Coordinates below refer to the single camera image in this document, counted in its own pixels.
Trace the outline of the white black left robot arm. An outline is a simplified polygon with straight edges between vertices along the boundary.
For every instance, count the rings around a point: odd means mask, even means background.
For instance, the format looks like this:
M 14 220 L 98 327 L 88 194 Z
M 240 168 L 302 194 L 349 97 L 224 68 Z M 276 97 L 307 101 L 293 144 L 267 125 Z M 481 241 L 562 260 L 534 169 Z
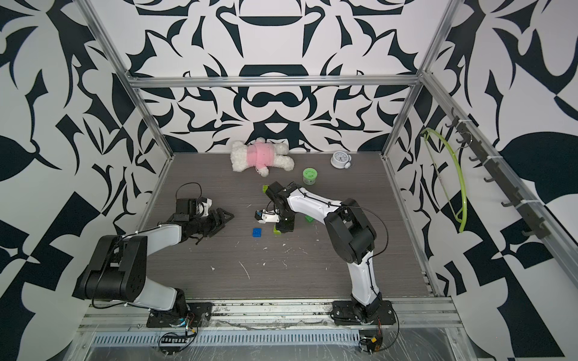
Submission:
M 189 239 L 200 242 L 215 236 L 233 218 L 222 208 L 213 209 L 212 200 L 205 197 L 179 198 L 175 213 L 164 223 L 125 236 L 102 236 L 73 296 L 183 318 L 189 312 L 184 292 L 152 281 L 147 275 L 148 258 Z

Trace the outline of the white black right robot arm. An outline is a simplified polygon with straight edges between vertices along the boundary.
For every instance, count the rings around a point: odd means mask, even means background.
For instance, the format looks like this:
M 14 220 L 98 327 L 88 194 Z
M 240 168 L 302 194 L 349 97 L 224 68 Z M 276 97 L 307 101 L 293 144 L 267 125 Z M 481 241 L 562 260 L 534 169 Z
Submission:
M 353 199 L 327 199 L 294 182 L 285 187 L 275 182 L 266 195 L 272 209 L 257 210 L 255 219 L 274 224 L 280 233 L 294 230 L 298 214 L 324 224 L 334 251 L 348 264 L 354 306 L 367 316 L 375 314 L 382 302 L 373 269 L 377 234 L 364 209 Z

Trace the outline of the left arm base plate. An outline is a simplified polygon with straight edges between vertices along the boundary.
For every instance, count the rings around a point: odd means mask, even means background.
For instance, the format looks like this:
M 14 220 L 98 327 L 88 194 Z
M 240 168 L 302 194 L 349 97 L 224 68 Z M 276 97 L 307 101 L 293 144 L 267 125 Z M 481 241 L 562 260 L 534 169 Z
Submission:
M 205 326 L 211 320 L 214 304 L 211 302 L 188 302 L 182 309 L 177 305 L 170 311 L 151 310 L 147 328 L 179 328 Z

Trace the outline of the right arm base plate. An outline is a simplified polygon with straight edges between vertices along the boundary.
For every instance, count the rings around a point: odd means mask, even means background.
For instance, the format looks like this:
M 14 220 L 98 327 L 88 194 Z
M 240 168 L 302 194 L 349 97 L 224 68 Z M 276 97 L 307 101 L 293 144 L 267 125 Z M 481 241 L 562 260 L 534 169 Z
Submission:
M 397 323 L 391 302 L 381 299 L 368 306 L 357 301 L 334 301 L 330 316 L 337 326 L 377 326 L 379 323 L 391 326 Z

